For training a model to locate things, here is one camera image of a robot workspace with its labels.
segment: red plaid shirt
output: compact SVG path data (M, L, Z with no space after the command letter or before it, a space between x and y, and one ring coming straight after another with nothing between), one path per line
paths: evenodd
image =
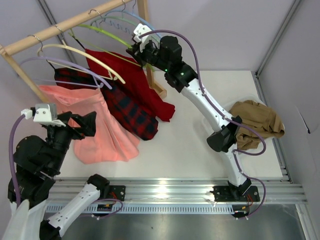
M146 74L142 67L122 60L106 52L86 49L85 52L100 60L104 64L115 70L124 80L125 84L115 81L121 91L138 104L145 112L152 117L158 117L164 122L170 122L175 113L175 106L163 101L154 89L149 87ZM130 61L135 61L131 57L121 56ZM108 76L108 71L96 62L86 59L91 71L102 76Z
M90 74L69 68L57 68L54 79L67 83L92 84L94 79ZM56 84L66 89L90 89L89 86L80 86L57 82ZM108 105L110 113L129 132L136 134L142 140L152 139L158 132L158 121L149 116L143 109L124 94L114 83L108 81L112 89L106 86L101 88L101 93Z

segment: crumpled fabric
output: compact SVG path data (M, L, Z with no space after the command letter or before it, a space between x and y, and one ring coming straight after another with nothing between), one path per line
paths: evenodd
M119 80L114 81L114 83L148 115L151 117L158 117L164 122L170 122L170 119L175 113L175 106L164 102L156 91L149 87L146 74L140 66L134 65L106 52L89 49L85 49L85 52L115 70L126 83L122 84ZM133 58L115 52L113 53L135 62ZM86 60L91 71L101 76L109 75L108 71L96 62L88 58Z
M40 90L55 103L59 113L71 111L84 116L96 111L96 133L74 141L74 154L84 164L125 161L139 154L139 139L125 130L110 114L100 89L70 90L61 86L40 85ZM72 127L78 127L72 119Z
M264 139L270 137L280 138L285 134L285 127L280 116L271 108L252 100L237 101L230 109L230 113L242 118L242 123L256 132ZM236 135L237 148L241 150L256 149L261 142L251 131L240 127Z
M93 77L85 72L69 68L57 68L54 74L56 84L66 89L95 89L95 87L81 86L68 83L94 85ZM108 81L112 89L105 85L100 88L104 100L112 116L130 133L135 134L142 140L151 140L158 132L158 121L155 117L149 116L130 97L122 92L115 81Z

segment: wooden clothes rack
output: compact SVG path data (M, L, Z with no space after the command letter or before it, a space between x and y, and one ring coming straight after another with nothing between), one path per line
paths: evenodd
M35 34L41 43L47 39L50 39L52 37L55 37L59 34L61 34L61 29L63 32L74 28L78 26L79 24L82 24L88 20L91 20L93 18L96 18L98 15L97 12L100 14L104 14L112 9L115 9L124 3L128 3L132 0L111 0L109 2L106 2L104 4L101 4L97 7L94 7L95 11L87 10L83 13L80 13L76 16L73 16L67 20L64 20L60 23L57 23L56 26L50 26L42 31L39 31ZM149 12L148 12L148 0L137 0L137 6L138 6L138 12L139 16L146 21L149 21ZM23 81L34 91L34 93L43 101L48 102L49 100L47 97L40 91L38 86L32 81L32 79L25 73L25 71L19 66L19 64L15 61L15 59L12 57L14 54L20 53L36 44L39 44L39 40L33 37L28 36L24 39L21 39L19 41L16 41L6 47L3 47L0 45L0 54L2 57L10 64L10 66L16 71L16 73L23 79ZM159 96L163 99L167 96L167 91L164 89L154 78L154 73L150 68L147 67L146 69L146 77L148 84L150 88L154 89Z

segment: hanger hook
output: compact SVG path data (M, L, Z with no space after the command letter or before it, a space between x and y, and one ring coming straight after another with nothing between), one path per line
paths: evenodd
M34 37L34 38L36 38L36 39L41 43L40 51L43 52L43 51L42 51L42 48L44 47L44 44L42 43L41 39L38 38L36 35L32 35L32 34L28 35L28 37Z
M65 39L65 33L64 33L64 31L62 31L62 29L60 27L58 27L57 25L54 25L54 24L51 26L56 27L60 31L60 33L62 35L62 39Z
M125 0L122 0L123 4L124 4L124 9L121 10L121 12L123 12L126 9L126 2Z
M134 12L134 9L135 9L135 5L137 4L137 0L134 1L134 4L132 6L132 13Z
M98 11L95 10L95 9L91 9L88 14L90 14L92 11L95 11L97 14L99 14L99 16L100 16L100 18L101 18L101 22L99 23L99 25L102 24L102 22L104 21L104 18L102 17L102 15L100 14L100 12L98 12Z

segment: white wall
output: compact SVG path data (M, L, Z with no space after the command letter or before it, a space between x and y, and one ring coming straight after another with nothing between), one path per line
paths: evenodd
M4 1L0 7L0 22L0 44L3 46L48 27L46 19L34 0ZM46 42L55 43L56 41L53 39ZM39 47L40 44L17 54L14 58L20 62L25 58L33 57ZM47 54L48 56L65 57L59 50L48 51ZM53 79L54 72L46 62L25 63L24 69L32 77ZM20 78L16 77L7 62L0 57L0 236L4 233L11 217L7 198L8 183L11 179L8 158L10 130L14 121L19 117L20 111L38 102L37 96ZM32 134L44 136L45 131L40 125L27 120L23 121L17 129L15 143L18 143L24 136Z
M289 172L303 184L315 226L320 226L319 9L318 0L303 2L260 79L271 106L283 119L286 133L281 141Z
M47 0L58 22L103 2L105 0ZM133 3L134 0L126 5L127 11L132 10ZM255 71L292 3L293 0L149 0L149 12L150 22L156 29L177 31L194 44L202 70ZM106 23L102 26L128 42L131 39L130 35L121 34ZM99 46L125 54L125 47L111 38L80 27L74 31ZM182 46L184 61L193 65L190 48L184 43Z

